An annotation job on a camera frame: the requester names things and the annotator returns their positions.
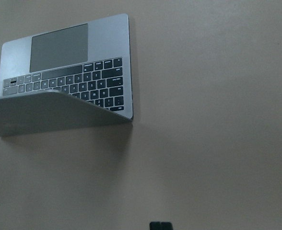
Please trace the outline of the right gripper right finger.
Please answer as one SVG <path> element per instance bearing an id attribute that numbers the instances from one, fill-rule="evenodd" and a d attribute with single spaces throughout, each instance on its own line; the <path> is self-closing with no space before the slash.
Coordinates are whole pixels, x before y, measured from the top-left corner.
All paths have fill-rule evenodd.
<path id="1" fill-rule="evenodd" d="M 161 222 L 160 227 L 161 230 L 173 230 L 173 225 L 171 222 Z"/>

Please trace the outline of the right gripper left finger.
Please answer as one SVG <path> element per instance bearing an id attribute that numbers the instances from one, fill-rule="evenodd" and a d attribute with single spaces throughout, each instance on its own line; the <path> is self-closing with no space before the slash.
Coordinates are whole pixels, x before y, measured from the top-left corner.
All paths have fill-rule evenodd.
<path id="1" fill-rule="evenodd" d="M 150 230 L 161 230 L 161 222 L 159 221 L 152 221 L 149 224 Z"/>

